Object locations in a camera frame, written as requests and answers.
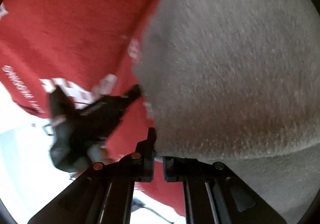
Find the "gray towel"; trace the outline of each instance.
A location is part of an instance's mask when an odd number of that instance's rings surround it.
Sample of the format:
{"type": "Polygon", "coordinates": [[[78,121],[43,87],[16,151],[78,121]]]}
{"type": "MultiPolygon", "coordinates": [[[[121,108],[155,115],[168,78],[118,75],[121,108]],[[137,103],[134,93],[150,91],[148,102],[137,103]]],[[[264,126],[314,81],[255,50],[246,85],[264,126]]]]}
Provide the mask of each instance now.
{"type": "Polygon", "coordinates": [[[310,0],[161,0],[135,68],[161,155],[222,160],[296,223],[320,188],[310,0]]]}

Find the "round metal screw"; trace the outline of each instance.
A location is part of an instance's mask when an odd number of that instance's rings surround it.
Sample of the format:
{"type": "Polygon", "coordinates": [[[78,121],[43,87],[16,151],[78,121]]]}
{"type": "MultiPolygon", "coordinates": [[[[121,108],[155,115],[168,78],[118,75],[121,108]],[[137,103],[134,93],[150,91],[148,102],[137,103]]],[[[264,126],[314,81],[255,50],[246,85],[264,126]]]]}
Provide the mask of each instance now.
{"type": "Polygon", "coordinates": [[[132,158],[132,159],[140,159],[140,158],[141,158],[141,154],[140,154],[140,153],[137,153],[137,152],[132,153],[132,154],[131,154],[131,158],[132,158]]]}
{"type": "Polygon", "coordinates": [[[213,165],[217,170],[222,170],[224,168],[224,164],[221,162],[215,162],[213,165]]]}
{"type": "Polygon", "coordinates": [[[93,169],[96,171],[102,170],[104,167],[104,164],[102,162],[94,163],[93,164],[93,169]]]}

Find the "gray fabric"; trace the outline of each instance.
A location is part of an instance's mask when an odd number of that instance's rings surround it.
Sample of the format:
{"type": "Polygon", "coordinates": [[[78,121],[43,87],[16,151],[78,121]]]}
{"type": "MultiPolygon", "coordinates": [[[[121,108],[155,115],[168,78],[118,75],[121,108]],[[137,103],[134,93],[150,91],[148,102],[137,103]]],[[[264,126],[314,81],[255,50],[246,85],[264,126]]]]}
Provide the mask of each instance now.
{"type": "Polygon", "coordinates": [[[161,155],[226,162],[296,223],[319,189],[310,0],[161,0],[135,68],[161,155]]]}

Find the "red cloth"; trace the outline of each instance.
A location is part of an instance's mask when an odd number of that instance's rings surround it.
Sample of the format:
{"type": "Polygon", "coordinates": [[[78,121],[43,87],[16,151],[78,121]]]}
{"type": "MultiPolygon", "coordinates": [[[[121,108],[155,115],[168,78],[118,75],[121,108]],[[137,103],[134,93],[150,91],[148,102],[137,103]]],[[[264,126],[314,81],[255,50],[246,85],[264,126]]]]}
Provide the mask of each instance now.
{"type": "MultiPolygon", "coordinates": [[[[77,107],[100,93],[124,93],[137,80],[139,39],[158,0],[4,0],[0,9],[0,81],[26,111],[49,117],[47,92],[60,85],[77,107]]],[[[152,121],[140,99],[107,142],[114,158],[146,139],[152,121]]],[[[184,215],[181,183],[162,165],[144,192],[184,215]]]]}

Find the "bolt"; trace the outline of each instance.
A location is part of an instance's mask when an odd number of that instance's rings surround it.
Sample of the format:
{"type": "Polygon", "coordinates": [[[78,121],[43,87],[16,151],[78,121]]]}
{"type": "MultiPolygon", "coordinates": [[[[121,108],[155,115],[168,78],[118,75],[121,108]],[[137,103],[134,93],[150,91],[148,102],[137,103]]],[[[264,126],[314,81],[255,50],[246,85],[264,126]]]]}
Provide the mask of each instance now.
{"type": "Polygon", "coordinates": [[[224,164],[221,162],[215,162],[213,165],[217,170],[222,170],[224,168],[224,164]]]}
{"type": "Polygon", "coordinates": [[[131,154],[131,158],[132,158],[132,159],[140,159],[140,158],[141,158],[141,154],[140,154],[140,153],[137,153],[137,152],[132,153],[132,154],[131,154]]]}
{"type": "Polygon", "coordinates": [[[104,164],[102,162],[94,163],[93,164],[93,169],[96,171],[102,170],[104,167],[104,164]]]}

